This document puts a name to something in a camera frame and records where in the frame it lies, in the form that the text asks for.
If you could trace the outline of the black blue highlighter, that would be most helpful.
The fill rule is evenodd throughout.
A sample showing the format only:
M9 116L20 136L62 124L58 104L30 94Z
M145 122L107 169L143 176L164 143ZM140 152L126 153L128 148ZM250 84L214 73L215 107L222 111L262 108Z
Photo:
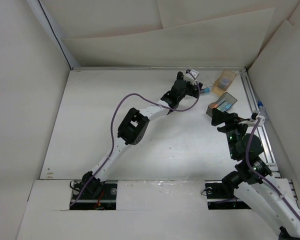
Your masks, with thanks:
M210 87L206 87L206 88L202 88L200 90L200 94L207 94L207 93L210 93L211 92L211 88Z

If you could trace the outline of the orange highlighter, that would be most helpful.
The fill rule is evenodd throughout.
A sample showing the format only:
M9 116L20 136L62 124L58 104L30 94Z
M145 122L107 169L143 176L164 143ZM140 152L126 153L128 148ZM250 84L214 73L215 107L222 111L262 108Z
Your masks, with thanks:
M210 108L211 108L211 109L218 108L219 105L220 105L219 102L218 102L218 103L214 103Z

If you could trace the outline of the clear spray bottle blue cap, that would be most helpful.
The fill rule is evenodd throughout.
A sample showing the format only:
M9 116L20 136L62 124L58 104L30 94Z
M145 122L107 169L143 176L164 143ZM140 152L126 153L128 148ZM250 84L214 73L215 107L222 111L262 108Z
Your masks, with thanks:
M260 100L257 101L257 106L258 106L260 115L263 116L267 120L269 118L269 116L267 114L267 111L266 111L263 103Z

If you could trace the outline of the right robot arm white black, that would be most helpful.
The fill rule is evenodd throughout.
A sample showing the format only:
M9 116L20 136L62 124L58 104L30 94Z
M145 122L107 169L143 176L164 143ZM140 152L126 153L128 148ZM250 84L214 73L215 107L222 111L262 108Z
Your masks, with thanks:
M261 140L254 134L265 118L254 111L250 118L212 109L211 124L226 135L235 170L222 178L221 192L243 201L256 212L280 240L300 240L300 209L286 197L271 169L261 159Z

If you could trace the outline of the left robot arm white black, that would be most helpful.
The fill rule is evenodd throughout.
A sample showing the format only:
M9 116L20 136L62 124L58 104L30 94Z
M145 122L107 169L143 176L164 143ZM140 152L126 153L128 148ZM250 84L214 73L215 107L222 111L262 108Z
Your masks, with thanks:
M202 89L198 76L199 72L194 69L179 71L171 89L157 102L148 100L138 93L130 93L119 102L110 122L111 148L92 170L83 175L79 184L79 196L85 194L94 199L101 194L104 182L108 179L111 170L130 147L141 142L151 121L173 112L186 112L196 105L193 103L190 107L179 109L180 102L186 96L193 97L195 102L198 102ZM127 98L132 96L141 98L150 103L150 106L144 109L134 107L129 109L115 133L114 120L119 108Z

